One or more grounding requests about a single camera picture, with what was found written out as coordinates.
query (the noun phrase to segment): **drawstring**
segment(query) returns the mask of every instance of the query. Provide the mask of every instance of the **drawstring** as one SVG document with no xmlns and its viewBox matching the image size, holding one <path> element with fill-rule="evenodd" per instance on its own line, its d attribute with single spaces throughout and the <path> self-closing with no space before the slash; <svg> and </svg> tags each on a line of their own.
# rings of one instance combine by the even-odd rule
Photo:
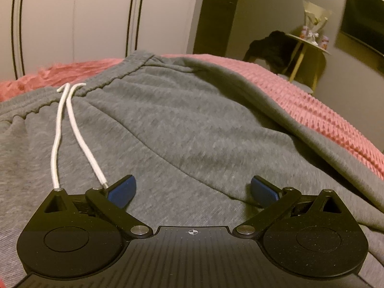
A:
<svg viewBox="0 0 384 288">
<path fill-rule="evenodd" d="M 95 157 L 93 156 L 91 150 L 85 143 L 83 137 L 81 136 L 81 133 L 79 131 L 79 128 L 76 123 L 76 119 L 74 117 L 73 107 L 72 107 L 72 96 L 74 95 L 74 92 L 79 87 L 83 87 L 86 85 L 85 83 L 78 83 L 72 86 L 70 89 L 70 84 L 66 83 L 60 88 L 57 89 L 57 92 L 61 92 L 64 89 L 63 95 L 60 98 L 59 107 L 57 109 L 57 115 L 56 115 L 56 134 L 54 137 L 53 147 L 52 147 L 52 153 L 51 153 L 51 175 L 52 175 L 52 182 L 53 182 L 53 188 L 54 189 L 60 189 L 60 183 L 59 183 L 59 177 L 57 172 L 57 154 L 59 149 L 59 144 L 61 140 L 61 122 L 63 117 L 63 108 L 64 108 L 64 102 L 66 103 L 67 111 L 68 111 L 68 117 L 70 119 L 70 124 L 72 127 L 72 131 L 74 132 L 74 135 L 76 137 L 76 140 L 78 144 L 80 145 L 81 149 L 83 150 L 85 156 L 87 157 L 89 163 L 92 166 L 93 171 L 95 172 L 100 184 L 104 188 L 108 188 L 107 180 L 103 174 L 103 172 L 100 169 L 100 166 L 98 165 Z"/>
</svg>

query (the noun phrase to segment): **textured pink blanket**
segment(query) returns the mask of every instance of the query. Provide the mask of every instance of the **textured pink blanket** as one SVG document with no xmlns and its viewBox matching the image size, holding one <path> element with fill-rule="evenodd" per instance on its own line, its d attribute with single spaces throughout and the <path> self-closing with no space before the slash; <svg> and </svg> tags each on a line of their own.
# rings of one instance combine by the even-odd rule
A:
<svg viewBox="0 0 384 288">
<path fill-rule="evenodd" d="M 384 154 L 340 115 L 279 76 L 256 64 L 207 54 L 165 56 L 193 57 L 239 73 L 270 96 L 297 122 L 345 148 L 384 180 Z M 122 59 L 103 59 L 68 65 L 57 64 L 46 70 L 40 70 L 37 75 L 26 75 L 16 81 L 0 82 L 0 102 L 40 87 L 80 82 L 121 61 Z"/>
</svg>

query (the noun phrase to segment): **gray fabric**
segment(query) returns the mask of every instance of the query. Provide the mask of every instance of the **gray fabric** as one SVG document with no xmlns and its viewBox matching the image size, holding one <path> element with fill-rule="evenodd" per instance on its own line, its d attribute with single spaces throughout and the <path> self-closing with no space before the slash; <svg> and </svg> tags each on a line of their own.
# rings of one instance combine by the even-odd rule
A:
<svg viewBox="0 0 384 288">
<path fill-rule="evenodd" d="M 256 174 L 304 194 L 331 188 L 369 240 L 360 276 L 383 287 L 384 182 L 246 79 L 191 58 L 135 52 L 86 83 L 72 100 L 79 129 L 109 183 L 136 177 L 127 211 L 139 220 L 154 230 L 233 228 L 258 211 L 249 193 Z M 0 104 L 0 276 L 9 288 L 24 275 L 17 237 L 52 190 L 59 99 L 44 88 Z M 68 193 L 97 184 L 66 114 L 58 169 Z"/>
</svg>

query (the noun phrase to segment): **blue pad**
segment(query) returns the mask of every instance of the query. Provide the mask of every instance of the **blue pad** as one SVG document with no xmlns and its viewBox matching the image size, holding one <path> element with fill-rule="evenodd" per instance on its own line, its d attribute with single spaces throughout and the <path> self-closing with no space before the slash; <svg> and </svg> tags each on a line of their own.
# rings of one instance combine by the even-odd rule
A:
<svg viewBox="0 0 384 288">
<path fill-rule="evenodd" d="M 130 176 L 117 182 L 108 189 L 108 200 L 120 209 L 125 208 L 136 194 L 136 179 Z"/>
<path fill-rule="evenodd" d="M 278 201 L 280 197 L 279 192 L 274 191 L 272 188 L 268 187 L 256 178 L 252 178 L 251 180 L 251 194 L 257 203 L 259 203 L 264 209 Z"/>
</svg>

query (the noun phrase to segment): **crosshair symbol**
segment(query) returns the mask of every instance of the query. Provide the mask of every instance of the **crosshair symbol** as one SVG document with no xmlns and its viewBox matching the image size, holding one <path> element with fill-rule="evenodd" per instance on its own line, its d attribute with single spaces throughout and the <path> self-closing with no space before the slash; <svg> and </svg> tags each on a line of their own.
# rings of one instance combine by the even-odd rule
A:
<svg viewBox="0 0 384 288">
<path fill-rule="evenodd" d="M 190 235 L 196 235 L 197 233 L 201 233 L 201 232 L 198 232 L 197 230 L 190 230 L 190 231 L 187 231 L 187 233 Z"/>
</svg>

